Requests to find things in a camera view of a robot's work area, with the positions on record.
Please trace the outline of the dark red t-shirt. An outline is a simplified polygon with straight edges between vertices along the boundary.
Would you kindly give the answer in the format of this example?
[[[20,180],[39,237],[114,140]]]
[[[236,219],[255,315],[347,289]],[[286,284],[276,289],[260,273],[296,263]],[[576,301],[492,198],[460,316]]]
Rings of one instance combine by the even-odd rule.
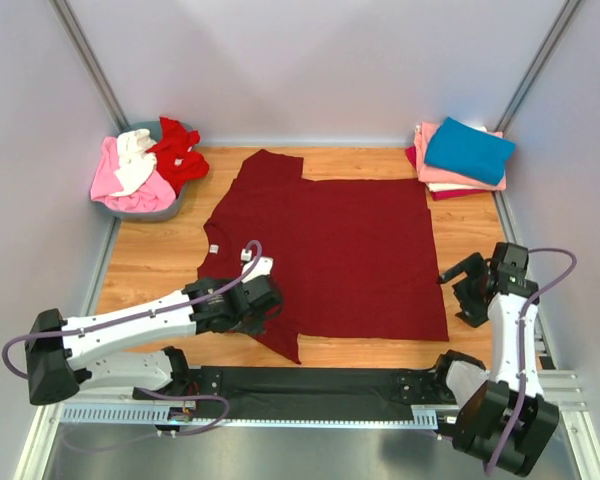
[[[299,157],[247,158],[205,222],[210,250],[198,273],[229,278],[251,240],[274,261],[281,313],[261,344],[297,361],[302,335],[448,339],[431,214],[414,179],[323,180]]]

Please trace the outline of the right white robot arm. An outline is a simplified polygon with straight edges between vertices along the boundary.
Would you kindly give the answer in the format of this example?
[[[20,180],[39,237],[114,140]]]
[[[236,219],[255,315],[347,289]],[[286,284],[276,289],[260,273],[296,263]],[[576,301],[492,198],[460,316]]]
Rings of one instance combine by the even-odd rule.
[[[529,475],[559,423],[559,410],[545,397],[538,377],[534,327],[539,287],[527,277],[529,249],[499,242],[490,258],[473,253],[440,274],[452,283],[459,318],[477,328],[492,326],[489,368],[447,353],[430,379],[440,402],[457,402],[453,447],[496,468]]]

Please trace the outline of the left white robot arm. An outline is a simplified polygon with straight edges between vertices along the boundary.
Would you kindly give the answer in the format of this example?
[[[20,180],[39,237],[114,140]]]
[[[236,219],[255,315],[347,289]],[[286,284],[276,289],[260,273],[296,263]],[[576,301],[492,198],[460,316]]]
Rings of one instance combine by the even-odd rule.
[[[160,339],[204,333],[264,331],[282,297],[271,279],[274,261],[244,263],[235,280],[203,278],[157,300],[105,314],[65,318],[40,313],[25,341],[29,401],[65,401],[82,390],[130,387],[179,401],[191,378],[184,353],[174,347],[133,354]]]

